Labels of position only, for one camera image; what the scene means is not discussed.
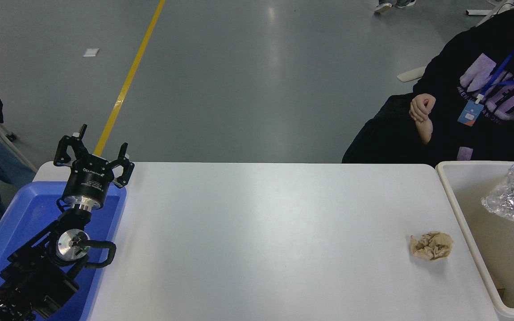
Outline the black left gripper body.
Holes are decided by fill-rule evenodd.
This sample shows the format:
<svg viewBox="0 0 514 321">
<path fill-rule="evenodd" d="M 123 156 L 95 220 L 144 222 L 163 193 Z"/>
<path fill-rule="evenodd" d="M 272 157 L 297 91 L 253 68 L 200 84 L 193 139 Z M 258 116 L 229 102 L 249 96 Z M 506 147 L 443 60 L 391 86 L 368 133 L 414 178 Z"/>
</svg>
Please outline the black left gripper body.
<svg viewBox="0 0 514 321">
<path fill-rule="evenodd" d="M 85 198 L 91 200 L 92 207 L 102 207 L 113 179 L 112 167 L 106 159 L 95 155 L 76 159 L 71 165 L 63 201 L 75 204 Z"/>
</svg>

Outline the person's hand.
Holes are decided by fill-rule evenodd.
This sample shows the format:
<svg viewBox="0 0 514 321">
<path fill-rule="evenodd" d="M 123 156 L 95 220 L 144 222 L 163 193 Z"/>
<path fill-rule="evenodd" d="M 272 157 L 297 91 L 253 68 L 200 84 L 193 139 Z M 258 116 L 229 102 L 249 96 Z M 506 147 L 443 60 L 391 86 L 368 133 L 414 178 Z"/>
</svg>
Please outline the person's hand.
<svg viewBox="0 0 514 321">
<path fill-rule="evenodd" d="M 429 115 L 434 108 L 436 98 L 430 94 L 418 94 L 410 102 L 410 117 L 417 122 L 429 120 Z"/>
</svg>

